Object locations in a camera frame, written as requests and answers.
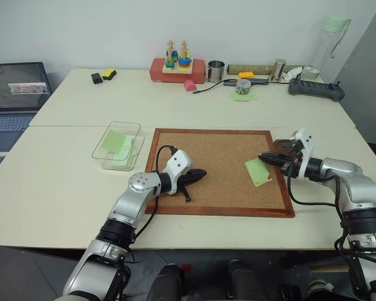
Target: cork bulletin board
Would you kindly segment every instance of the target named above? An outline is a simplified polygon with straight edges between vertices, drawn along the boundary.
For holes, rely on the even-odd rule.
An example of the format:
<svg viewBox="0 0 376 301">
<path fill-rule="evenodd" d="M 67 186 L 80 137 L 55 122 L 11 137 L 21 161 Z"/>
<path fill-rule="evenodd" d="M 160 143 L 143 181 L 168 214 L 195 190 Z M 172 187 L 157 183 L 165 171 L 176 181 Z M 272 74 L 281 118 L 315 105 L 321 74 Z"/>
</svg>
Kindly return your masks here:
<svg viewBox="0 0 376 301">
<path fill-rule="evenodd" d="M 292 218 L 295 216 L 283 175 L 269 166 L 271 182 L 255 187 L 244 163 L 260 152 L 274 151 L 268 130 L 190 130 L 156 129 L 146 172 L 155 170 L 157 150 L 165 144 L 186 151 L 194 162 L 192 168 L 206 170 L 201 180 L 186 186 L 192 201 L 182 193 L 163 193 L 159 197 L 158 214 L 194 214 L 218 216 L 264 216 Z M 159 155 L 161 172 L 170 150 Z M 154 208 L 148 205 L 147 213 Z"/>
</svg>

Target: pink object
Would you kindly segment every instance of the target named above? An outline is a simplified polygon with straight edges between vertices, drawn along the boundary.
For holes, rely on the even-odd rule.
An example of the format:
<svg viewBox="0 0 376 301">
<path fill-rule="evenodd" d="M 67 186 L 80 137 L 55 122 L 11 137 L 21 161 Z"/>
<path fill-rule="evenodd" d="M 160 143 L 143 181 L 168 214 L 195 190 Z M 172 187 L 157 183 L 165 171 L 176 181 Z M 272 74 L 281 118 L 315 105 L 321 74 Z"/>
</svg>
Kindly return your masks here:
<svg viewBox="0 0 376 301">
<path fill-rule="evenodd" d="M 190 92 L 190 91 L 195 91 L 196 90 L 196 86 L 195 86 L 195 83 L 193 80 L 186 80 L 184 82 L 184 88 L 187 92 Z"/>
</svg>

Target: black cable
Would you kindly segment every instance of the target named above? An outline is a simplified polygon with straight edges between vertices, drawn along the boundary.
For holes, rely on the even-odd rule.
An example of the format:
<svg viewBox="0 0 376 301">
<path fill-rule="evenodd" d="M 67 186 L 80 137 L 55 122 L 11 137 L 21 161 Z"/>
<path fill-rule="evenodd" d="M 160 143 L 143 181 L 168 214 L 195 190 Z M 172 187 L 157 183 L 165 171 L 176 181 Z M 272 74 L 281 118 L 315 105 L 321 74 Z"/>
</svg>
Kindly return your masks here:
<svg viewBox="0 0 376 301">
<path fill-rule="evenodd" d="M 132 255 L 133 262 L 136 263 L 137 261 L 135 260 L 135 255 L 133 254 L 133 250 L 131 250 L 131 255 Z"/>
<path fill-rule="evenodd" d="M 157 211 L 157 203 L 159 202 L 159 197 L 157 196 L 156 197 L 156 200 L 155 200 L 155 207 L 153 208 L 153 211 L 152 211 L 152 214 L 150 215 L 150 218 L 148 219 L 148 221 L 144 224 L 144 226 L 141 228 L 141 230 L 139 230 L 139 232 L 135 235 L 135 239 L 137 239 L 141 234 L 142 232 L 144 232 L 144 230 L 146 229 L 146 227 L 148 227 L 148 225 L 150 224 L 150 222 L 152 221 L 153 217 L 155 216 L 156 214 L 156 211 Z"/>
<path fill-rule="evenodd" d="M 155 161 L 155 164 L 156 164 L 156 170 L 155 171 L 157 173 L 159 173 L 159 155 L 160 155 L 160 152 L 162 151 L 162 149 L 165 149 L 166 147 L 170 149 L 172 155 L 174 154 L 173 152 L 175 152 L 175 150 L 176 150 L 176 148 L 174 146 L 172 146 L 172 145 L 163 145 L 162 147 L 160 147 L 158 149 L 158 151 L 156 153 L 156 161 Z M 155 199 L 155 206 L 153 208 L 152 214 L 150 215 L 150 218 L 144 224 L 144 226 L 139 230 L 139 232 L 135 235 L 135 239 L 137 239 L 142 234 L 142 232 L 144 232 L 144 230 L 146 229 L 146 227 L 148 227 L 148 225 L 152 221 L 153 217 L 156 214 L 158 203 L 159 203 L 159 197 L 157 196 L 156 199 Z"/>
<path fill-rule="evenodd" d="M 362 259 L 365 259 L 365 260 L 368 260 L 368 261 L 371 261 L 373 263 L 376 263 L 376 258 L 373 258 L 371 256 L 368 256 L 368 255 L 365 255 L 365 254 L 362 254 L 362 253 L 356 253 L 354 251 L 350 251 L 350 250 L 343 250 L 344 253 L 347 253 L 351 256 L 354 256 L 354 257 L 360 257 Z"/>
<path fill-rule="evenodd" d="M 300 204 L 300 205 L 311 205 L 311 206 L 325 205 L 325 206 L 335 207 L 335 209 L 337 211 L 337 214 L 340 217 L 340 220 L 343 220 L 343 215 L 342 215 L 342 213 L 340 211 L 340 207 L 339 207 L 339 202 L 340 202 L 340 178 L 338 176 L 334 175 L 334 176 L 331 176 L 331 177 L 328 177 L 328 178 L 324 179 L 324 181 L 330 181 L 332 179 L 335 179 L 336 189 L 335 189 L 334 204 L 331 204 L 331 203 L 305 203 L 305 202 L 299 202 L 299 201 L 297 201 L 294 198 L 294 196 L 293 196 L 293 194 L 291 192 L 291 173 L 293 172 L 294 161 L 295 161 L 295 155 L 293 155 L 293 158 L 291 159 L 290 167 L 289 167 L 288 173 L 287 173 L 287 187 L 288 187 L 288 193 L 290 194 L 291 199 L 295 203 Z M 346 250 L 346 249 L 344 249 L 344 242 L 345 242 L 345 238 L 347 236 L 348 236 L 348 230 L 346 228 L 343 228 L 343 234 L 341 235 L 341 237 L 339 237 L 334 242 L 334 249 L 336 249 L 336 251 L 338 252 L 338 254 L 343 258 L 343 260 L 348 265 L 350 265 L 350 260 L 345 255 L 351 255 L 351 256 L 354 256 L 354 257 L 363 258 L 363 259 L 368 260 L 370 262 L 376 263 L 376 258 L 373 258 L 373 257 L 368 256 L 366 254 L 357 253 L 357 252 L 354 252 L 352 250 Z"/>
<path fill-rule="evenodd" d="M 209 87 L 209 88 L 207 88 L 207 89 L 193 91 L 192 94 L 198 94 L 198 93 L 201 93 L 201 92 L 208 91 L 208 90 L 214 88 L 215 86 L 217 86 L 217 85 L 219 85 L 219 84 L 221 84 L 221 83 L 224 83 L 224 82 L 226 82 L 226 81 L 228 81 L 228 80 L 235 80 L 235 78 L 228 78 L 227 80 L 221 80 L 221 81 L 219 81 L 218 83 L 215 83 L 213 86 L 211 86 L 211 87 Z"/>
<path fill-rule="evenodd" d="M 124 265 L 123 268 L 123 289 L 125 289 L 128 285 L 128 282 L 130 281 L 131 278 L 131 269 L 127 266 Z"/>
<path fill-rule="evenodd" d="M 294 203 L 299 205 L 307 205 L 307 206 L 330 206 L 335 207 L 335 204 L 332 203 L 324 203 L 324 202 L 300 202 L 293 196 L 293 192 L 291 191 L 291 174 L 293 172 L 293 165 L 294 165 L 295 156 L 291 159 L 290 167 L 288 168 L 287 173 L 287 188 L 288 188 L 288 194 L 290 195 L 290 198 L 293 200 Z"/>
</svg>

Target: plastic bottle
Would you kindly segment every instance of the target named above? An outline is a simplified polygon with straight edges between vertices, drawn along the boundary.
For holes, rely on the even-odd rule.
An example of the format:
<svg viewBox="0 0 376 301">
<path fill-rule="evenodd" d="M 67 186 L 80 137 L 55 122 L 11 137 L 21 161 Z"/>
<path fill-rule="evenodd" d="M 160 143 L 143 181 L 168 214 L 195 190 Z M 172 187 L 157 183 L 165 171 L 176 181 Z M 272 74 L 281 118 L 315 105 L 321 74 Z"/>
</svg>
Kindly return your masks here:
<svg viewBox="0 0 376 301">
<path fill-rule="evenodd" d="M 334 58 L 337 46 L 347 32 L 351 19 L 328 15 L 313 50 L 309 62 L 305 65 L 301 79 L 316 80 L 329 58 Z"/>
</svg>

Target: yellow object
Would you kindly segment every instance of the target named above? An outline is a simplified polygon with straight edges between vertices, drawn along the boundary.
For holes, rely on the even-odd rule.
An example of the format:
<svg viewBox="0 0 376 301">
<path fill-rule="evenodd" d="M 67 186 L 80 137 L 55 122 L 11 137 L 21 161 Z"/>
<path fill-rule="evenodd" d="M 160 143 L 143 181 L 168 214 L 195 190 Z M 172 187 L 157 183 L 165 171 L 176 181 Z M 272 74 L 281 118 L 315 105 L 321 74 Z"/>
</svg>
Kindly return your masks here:
<svg viewBox="0 0 376 301">
<path fill-rule="evenodd" d="M 187 57 L 187 58 L 190 58 L 190 57 L 191 57 L 191 53 L 187 52 L 187 56 L 186 56 L 186 57 Z"/>
<path fill-rule="evenodd" d="M 104 71 L 102 73 L 102 77 L 105 78 L 105 77 L 111 77 L 112 73 L 115 72 L 115 69 L 114 68 L 109 68 L 107 69 L 106 71 Z"/>
<path fill-rule="evenodd" d="M 239 72 L 238 76 L 239 76 L 239 79 L 242 79 L 242 78 L 254 78 L 255 74 L 253 74 L 252 71 L 244 71 L 244 72 Z"/>
<path fill-rule="evenodd" d="M 272 181 L 271 174 L 265 163 L 261 159 L 253 159 L 245 162 L 246 169 L 253 184 L 258 187 L 264 183 Z"/>
</svg>

